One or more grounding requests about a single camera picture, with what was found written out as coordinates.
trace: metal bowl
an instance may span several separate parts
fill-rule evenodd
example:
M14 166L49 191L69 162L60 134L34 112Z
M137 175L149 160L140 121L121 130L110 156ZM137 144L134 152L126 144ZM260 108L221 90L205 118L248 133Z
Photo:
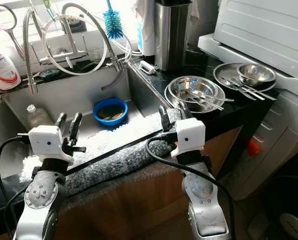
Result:
M252 87L258 87L276 79L276 74L273 70L260 64L249 63L237 66L237 72L240 75L240 80Z
M218 94L215 95L215 97L218 97L220 99L224 99L225 98L225 93L224 93L223 89L220 88L218 85L216 85L216 86L218 88ZM170 103L170 105L172 105L175 109L180 109L180 107L178 105L179 100L176 99L174 96L171 95L168 86L164 90L164 96L167 99L168 103ZM213 101L213 103L215 103L215 104L217 104L219 106L222 106L224 104L224 101L222 101L222 100L215 100L215 101ZM190 102L187 103L190 112L192 112L193 114L205 114L205 113L209 113L209 112L212 112L212 111L216 110L215 107L210 106L207 103L203 103L202 102L201 104L204 107L202 107L202 106L200 106L200 105L198 105L196 103L190 103Z
M196 104L194 101L187 100L187 91L196 95L211 95L216 96L218 94L218 86L206 79L199 76L181 76L178 77L168 85L170 94L178 99L191 104Z

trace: white cloth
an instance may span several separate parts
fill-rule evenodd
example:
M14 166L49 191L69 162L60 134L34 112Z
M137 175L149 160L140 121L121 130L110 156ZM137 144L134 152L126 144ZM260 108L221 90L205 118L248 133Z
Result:
M154 35L154 0L131 0L132 10L142 26L143 41L147 41Z
M190 20L192 24L195 25L200 19L198 0L191 0L191 1L192 1L192 6L191 6Z

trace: white appliance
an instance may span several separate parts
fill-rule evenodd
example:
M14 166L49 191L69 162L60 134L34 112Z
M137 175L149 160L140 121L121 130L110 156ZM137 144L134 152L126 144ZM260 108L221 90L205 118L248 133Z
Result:
M227 175L240 200L298 152L298 0L222 0L215 32L198 47L225 63L261 63L277 73L280 95L253 136L261 153L244 153Z

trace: clear plastic bottle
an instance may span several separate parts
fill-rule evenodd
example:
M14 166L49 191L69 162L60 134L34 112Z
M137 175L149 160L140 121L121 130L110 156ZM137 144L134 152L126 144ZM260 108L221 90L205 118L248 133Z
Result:
M53 125L48 113L42 108L36 108L33 104L27 107L28 122L31 128L35 128L39 125Z

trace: wire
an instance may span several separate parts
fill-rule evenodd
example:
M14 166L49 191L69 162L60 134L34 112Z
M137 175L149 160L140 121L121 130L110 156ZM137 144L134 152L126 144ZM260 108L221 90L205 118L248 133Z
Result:
M3 148L8 144L8 143L11 143L11 142L14 142L14 141L19 141L20 140L20 137L16 136L16 137L13 137L13 138L10 138L8 140L6 140L1 146L0 146L0 162L1 162L1 154L2 154L2 151L3 151ZM0 189L3 193L3 196L5 198L5 200L8 202L9 201L9 197L7 195L7 191L3 185L3 182L2 182L2 178L1 178L1 171L0 171ZM12 217L13 217L13 220L15 222L15 225L18 224L18 220L17 220L17 216L15 214L15 211L13 208L11 208L11 213L12 213ZM8 235L9 237L12 236L12 232L10 229L7 229L8 230Z
M168 160L165 160L157 155L155 155L151 150L150 150L150 147L149 147L149 144L152 142L152 141L156 141L156 140L162 140L161 137L158 137L158 136L155 136L155 137L152 137L150 138L149 140L147 140L147 142L145 143L145 149L147 151L147 153L153 157L154 159L156 159L157 161L163 163L163 164L167 164L167 165L170 165L170 166L173 166L173 167L176 167L178 169L182 169L182 170L185 170L185 171L188 171L188 172L191 172L193 174L196 174L206 180L208 180L209 182L211 182L212 184L216 185L217 187L219 187L220 189L222 189L224 191L224 193L227 195L228 199L229 199L229 211L230 211L230 225L231 225L231 239L232 240L236 240L236 236L235 236L235 223L234 223L234 209L233 209L233 199L230 195L230 193L228 192L228 190L222 186L220 183L218 183L216 180L214 180L213 178L211 178L210 176L196 170L196 169L193 169L191 167L188 167L188 166L185 166L185 165L182 165L182 164L178 164L178 163L175 163L175 162L171 162L171 161L168 161Z
M3 212L3 221L4 221L4 225L8 231L8 235L9 235L9 238L10 240L13 239L13 235L12 235L12 231L11 231L11 228L9 226L9 223L8 223L8 218L7 218L7 213L8 213L8 210L11 206L11 204L14 202L14 200L20 196L22 193L24 193L24 191L28 188L28 186L30 185L31 183L29 183L27 186L25 186L25 188L23 188L22 190L20 190L18 193L16 193L7 203L7 205L5 206L4 208L4 212Z

